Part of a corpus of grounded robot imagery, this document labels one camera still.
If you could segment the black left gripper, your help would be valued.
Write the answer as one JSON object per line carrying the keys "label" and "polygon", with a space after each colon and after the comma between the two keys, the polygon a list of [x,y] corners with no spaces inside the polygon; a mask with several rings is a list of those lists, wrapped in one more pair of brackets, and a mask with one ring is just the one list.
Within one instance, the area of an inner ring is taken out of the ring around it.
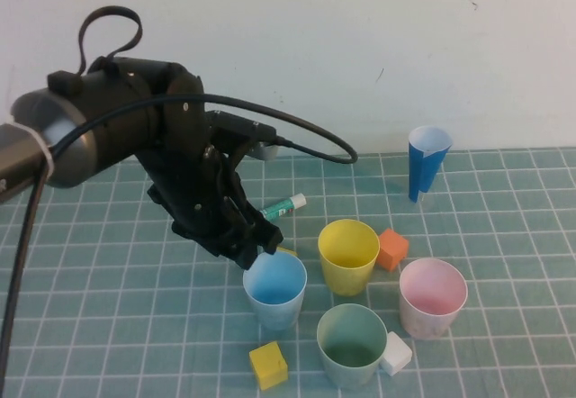
{"label": "black left gripper", "polygon": [[237,162],[212,145],[197,156],[155,146],[139,153],[152,186],[148,195],[173,219],[176,235],[197,242],[215,257],[250,269],[259,247],[274,254],[284,240],[247,199]]}

